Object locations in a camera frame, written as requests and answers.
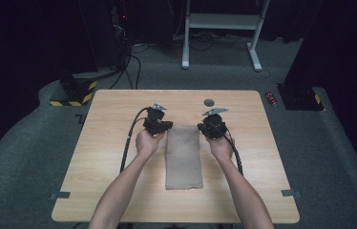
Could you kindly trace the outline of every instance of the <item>beige cloth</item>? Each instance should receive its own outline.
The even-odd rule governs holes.
[[[177,126],[167,131],[166,189],[202,187],[200,131],[196,126]]]

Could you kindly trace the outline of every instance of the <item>human arm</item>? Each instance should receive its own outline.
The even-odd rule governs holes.
[[[89,228],[116,228],[131,200],[137,179],[149,158],[158,149],[164,133],[152,136],[146,130],[136,136],[137,155],[108,186],[98,202]]]
[[[233,150],[228,141],[224,137],[206,140],[225,174],[243,228],[274,228],[262,198],[232,162]]]

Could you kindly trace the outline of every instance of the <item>table top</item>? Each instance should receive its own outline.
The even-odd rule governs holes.
[[[71,164],[52,218],[56,221],[90,221],[101,195],[118,176],[126,137],[137,113],[157,103],[168,110],[163,120],[175,125],[197,125],[211,108],[204,99],[213,99],[236,140],[244,177],[261,195],[275,223],[294,223],[299,213],[289,190],[276,142],[259,93],[254,91],[193,90],[99,90],[87,115],[76,144]],[[133,137],[143,129],[134,128]],[[166,190],[166,137],[145,165],[122,222],[240,222],[221,168],[212,156],[208,142],[199,137],[203,187],[190,190]],[[131,141],[126,165],[137,153]]]

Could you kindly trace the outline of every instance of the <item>metal frame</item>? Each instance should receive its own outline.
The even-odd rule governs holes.
[[[264,0],[262,11],[259,15],[232,15],[232,14],[209,14],[191,13],[191,0],[187,0],[185,14],[185,34],[182,52],[182,68],[190,68],[190,49],[189,36],[190,28],[209,28],[209,29],[229,29],[229,30],[254,30],[252,43],[247,43],[247,50],[253,62],[256,72],[263,68],[256,53],[256,46],[262,30],[265,14],[270,0]]]

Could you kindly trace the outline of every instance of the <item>black tape strip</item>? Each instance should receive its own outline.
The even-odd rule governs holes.
[[[74,116],[78,116],[78,124],[84,124],[84,122],[86,121],[86,116],[84,114],[75,114]]]
[[[283,197],[294,197],[294,198],[301,198],[302,195],[299,191],[294,191],[292,189],[289,190],[281,190]]]
[[[59,192],[57,194],[51,194],[50,199],[69,198],[70,195],[70,192]]]

